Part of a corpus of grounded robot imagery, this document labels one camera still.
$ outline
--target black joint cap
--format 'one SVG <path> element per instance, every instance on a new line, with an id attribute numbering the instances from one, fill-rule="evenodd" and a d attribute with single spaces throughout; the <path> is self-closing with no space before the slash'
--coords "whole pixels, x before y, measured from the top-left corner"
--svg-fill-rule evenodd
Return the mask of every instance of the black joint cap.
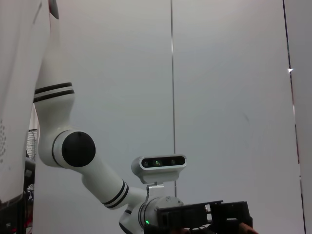
<path id="1" fill-rule="evenodd" d="M 92 138 L 83 132 L 74 132 L 66 137 L 62 145 L 64 160 L 73 167 L 88 165 L 96 155 Z"/>

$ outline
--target white backdrop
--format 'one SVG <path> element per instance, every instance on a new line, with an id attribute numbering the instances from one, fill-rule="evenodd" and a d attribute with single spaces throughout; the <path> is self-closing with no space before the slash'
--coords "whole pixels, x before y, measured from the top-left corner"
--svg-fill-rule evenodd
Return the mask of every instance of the white backdrop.
<path id="1" fill-rule="evenodd" d="M 312 234 L 312 1 L 285 0 L 307 234 Z"/>
<path id="2" fill-rule="evenodd" d="M 173 9 L 177 196 L 246 200 L 260 234 L 303 234 L 282 1 Z"/>
<path id="3" fill-rule="evenodd" d="M 72 123 L 92 136 L 121 178 L 145 188 L 132 160 L 174 150 L 170 3 L 59 0 L 58 8 L 77 97 Z M 37 157 L 35 190 L 35 234 L 122 233 L 125 208 L 106 209 L 78 173 Z"/>
<path id="4" fill-rule="evenodd" d="M 142 155 L 173 153 L 170 1 L 58 1 L 76 127 L 129 184 Z M 176 152 L 185 203 L 246 200 L 261 234 L 302 234 L 283 6 L 174 0 Z M 80 175 L 37 162 L 34 233 L 121 233 Z"/>

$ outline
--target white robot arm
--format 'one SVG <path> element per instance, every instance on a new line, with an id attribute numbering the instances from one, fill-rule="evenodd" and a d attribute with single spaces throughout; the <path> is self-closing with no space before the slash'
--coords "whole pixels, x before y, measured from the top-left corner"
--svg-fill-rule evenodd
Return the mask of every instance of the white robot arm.
<path id="1" fill-rule="evenodd" d="M 131 212 L 137 204 L 144 202 L 146 192 L 129 187 L 103 162 L 92 137 L 73 129 L 69 123 L 75 92 L 68 80 L 66 60 L 60 47 L 59 20 L 54 1 L 50 3 L 50 23 L 51 38 L 34 96 L 40 126 L 39 156 L 48 166 L 81 173 L 84 186 L 107 208 L 117 209 L 128 204 L 127 210 Z"/>

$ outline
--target black stripe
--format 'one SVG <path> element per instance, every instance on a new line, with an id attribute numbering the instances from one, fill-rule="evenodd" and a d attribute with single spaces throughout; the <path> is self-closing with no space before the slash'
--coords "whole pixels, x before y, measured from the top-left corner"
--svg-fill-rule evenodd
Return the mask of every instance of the black stripe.
<path id="1" fill-rule="evenodd" d="M 119 226 L 126 234 L 132 234 L 132 232 L 126 229 L 121 223 L 119 223 Z"/>
<path id="2" fill-rule="evenodd" d="M 128 213 L 131 215 L 132 211 L 129 211 L 129 210 L 125 210 L 125 213 Z"/>
<path id="3" fill-rule="evenodd" d="M 117 203 L 115 203 L 114 205 L 112 205 L 112 206 L 106 206 L 108 209 L 111 209 L 111 208 L 116 207 L 117 205 L 119 205 L 119 204 L 125 199 L 125 197 L 126 197 L 127 194 L 128 194 L 128 191 L 129 191 L 129 186 L 128 186 L 127 183 L 126 183 L 126 185 L 127 185 L 127 188 L 126 188 L 125 194 L 124 194 L 124 195 L 122 196 L 122 198 L 121 198 Z"/>
<path id="4" fill-rule="evenodd" d="M 108 202 L 102 202 L 103 205 L 109 205 L 110 203 L 116 201 L 117 198 L 122 194 L 122 191 L 125 188 L 125 181 L 122 181 L 122 182 L 123 182 L 123 184 L 122 184 L 122 187 L 121 187 L 121 190 L 119 191 L 119 193 L 112 200 L 110 200 Z"/>
<path id="5" fill-rule="evenodd" d="M 141 216 L 141 211 L 142 211 L 143 205 L 144 205 L 144 202 L 142 203 L 142 205 L 140 206 L 140 208 L 139 208 L 139 210 L 138 210 L 137 219 L 138 219 L 138 222 L 139 222 L 141 228 L 144 229 L 143 224 L 142 224 L 142 221 L 141 221 L 141 217 L 140 217 L 140 216 Z"/>
<path id="6" fill-rule="evenodd" d="M 59 163 L 56 161 L 55 156 L 54 156 L 54 152 L 53 152 L 53 148 L 54 148 L 54 143 L 55 143 L 55 141 L 57 140 L 57 138 L 59 137 L 59 135 L 61 135 L 62 133 L 63 133 L 63 132 L 61 132 L 60 134 L 57 135 L 57 137 L 54 139 L 53 144 L 52 144 L 52 158 L 53 158 L 54 162 L 55 162 L 58 166 L 60 166 L 60 167 L 62 167 L 62 166 L 59 165 Z"/>
<path id="7" fill-rule="evenodd" d="M 63 83 L 63 84 L 55 84 L 55 85 L 43 87 L 43 88 L 40 88 L 40 89 L 36 89 L 35 90 L 35 94 L 47 92 L 47 91 L 54 90 L 54 89 L 70 87 L 70 86 L 73 86 L 72 83 L 70 83 L 70 82 L 69 83 Z"/>
<path id="8" fill-rule="evenodd" d="M 74 94 L 75 92 L 73 90 L 66 90 L 66 91 L 62 91 L 62 92 L 57 92 L 57 93 L 53 93 L 53 94 L 47 94 L 41 97 L 36 97 L 34 98 L 34 103 L 38 102 L 38 101 L 43 101 L 43 100 L 47 100 L 50 98 L 56 98 L 59 96 L 63 96 L 63 95 L 67 95 L 67 94 Z"/>
<path id="9" fill-rule="evenodd" d="M 144 209 L 144 214 L 143 214 L 143 217 L 144 217 L 144 224 L 146 223 L 146 218 L 145 218 L 145 212 L 146 212 L 146 209 L 147 209 L 148 205 L 149 205 L 152 201 L 154 201 L 155 199 L 157 199 L 157 198 L 158 198 L 158 197 L 156 197 L 156 198 L 154 198 L 154 199 L 150 200 L 150 202 L 149 202 L 149 203 L 147 203 L 147 205 L 145 206 L 145 209 Z"/>

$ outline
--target metal bracket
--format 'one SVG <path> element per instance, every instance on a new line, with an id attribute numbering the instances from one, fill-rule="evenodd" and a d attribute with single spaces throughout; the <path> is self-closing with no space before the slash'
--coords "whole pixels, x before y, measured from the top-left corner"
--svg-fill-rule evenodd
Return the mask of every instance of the metal bracket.
<path id="1" fill-rule="evenodd" d="M 147 204 L 148 200 L 151 197 L 162 197 L 165 196 L 165 188 L 163 184 L 148 184 L 146 186 L 146 199 L 145 199 L 145 204 Z"/>

